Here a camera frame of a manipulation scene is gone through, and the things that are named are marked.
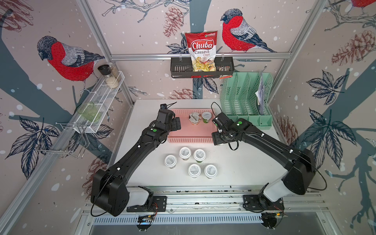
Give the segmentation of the green foil-lid yogurt cup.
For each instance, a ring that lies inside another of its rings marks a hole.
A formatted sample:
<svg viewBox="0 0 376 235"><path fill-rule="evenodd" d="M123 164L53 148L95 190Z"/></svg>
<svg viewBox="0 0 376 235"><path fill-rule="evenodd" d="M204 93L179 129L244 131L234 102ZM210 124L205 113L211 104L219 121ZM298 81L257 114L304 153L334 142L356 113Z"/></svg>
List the green foil-lid yogurt cup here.
<svg viewBox="0 0 376 235"><path fill-rule="evenodd" d="M202 113L202 120L204 123L209 123L212 118L212 113L211 112L203 112Z"/></svg>

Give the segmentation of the Chobani yogurt cup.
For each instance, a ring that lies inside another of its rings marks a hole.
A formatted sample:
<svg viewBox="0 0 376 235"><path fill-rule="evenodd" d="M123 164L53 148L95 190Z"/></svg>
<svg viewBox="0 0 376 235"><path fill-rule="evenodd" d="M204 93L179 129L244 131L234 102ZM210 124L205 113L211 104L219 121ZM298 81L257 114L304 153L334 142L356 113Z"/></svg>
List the Chobani yogurt cup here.
<svg viewBox="0 0 376 235"><path fill-rule="evenodd" d="M202 116L198 112L192 112L189 114L189 121L192 125L198 125L202 120Z"/></svg>

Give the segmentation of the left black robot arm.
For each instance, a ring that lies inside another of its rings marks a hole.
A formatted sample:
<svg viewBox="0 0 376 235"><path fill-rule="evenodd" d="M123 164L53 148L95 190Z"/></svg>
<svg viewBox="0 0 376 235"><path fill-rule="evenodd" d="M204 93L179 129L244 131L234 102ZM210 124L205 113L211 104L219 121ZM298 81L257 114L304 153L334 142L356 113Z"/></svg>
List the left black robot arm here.
<svg viewBox="0 0 376 235"><path fill-rule="evenodd" d="M170 132L181 129L180 119L169 109L161 108L157 118L145 128L135 145L107 170L98 170L93 177L91 203L112 216L118 216L130 203L131 192L126 185L142 163L160 144L167 140Z"/></svg>

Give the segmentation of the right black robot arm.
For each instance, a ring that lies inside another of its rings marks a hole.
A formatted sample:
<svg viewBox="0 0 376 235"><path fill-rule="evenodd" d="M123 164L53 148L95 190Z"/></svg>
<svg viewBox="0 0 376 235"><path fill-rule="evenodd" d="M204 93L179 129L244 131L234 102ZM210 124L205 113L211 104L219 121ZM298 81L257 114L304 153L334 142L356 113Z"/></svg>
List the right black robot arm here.
<svg viewBox="0 0 376 235"><path fill-rule="evenodd" d="M313 153L287 146L270 137L250 121L239 118L232 121L223 112L212 122L217 132L212 133L214 145L244 142L250 144L279 163L287 173L273 183L266 184L258 195L259 203L270 205L289 194L304 195L317 169Z"/></svg>

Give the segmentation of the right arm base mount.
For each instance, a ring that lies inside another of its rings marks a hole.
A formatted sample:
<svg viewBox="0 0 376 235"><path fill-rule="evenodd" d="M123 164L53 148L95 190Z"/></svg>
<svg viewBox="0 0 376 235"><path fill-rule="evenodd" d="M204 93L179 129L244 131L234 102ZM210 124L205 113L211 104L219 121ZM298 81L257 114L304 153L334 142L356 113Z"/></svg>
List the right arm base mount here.
<svg viewBox="0 0 376 235"><path fill-rule="evenodd" d="M255 194L246 194L242 196L243 198L243 208L250 212L264 212L264 211L284 211L284 202L280 198L276 202L268 200L264 196Z"/></svg>

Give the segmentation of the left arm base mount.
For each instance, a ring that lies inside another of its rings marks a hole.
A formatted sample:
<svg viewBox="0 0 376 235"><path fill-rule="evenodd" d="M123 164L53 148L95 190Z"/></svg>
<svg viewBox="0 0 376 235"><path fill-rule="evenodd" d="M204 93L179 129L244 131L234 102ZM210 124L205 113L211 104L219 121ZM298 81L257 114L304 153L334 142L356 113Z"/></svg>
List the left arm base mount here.
<svg viewBox="0 0 376 235"><path fill-rule="evenodd" d="M153 196L147 199L142 206L127 207L127 212L165 212L167 204L166 196Z"/></svg>

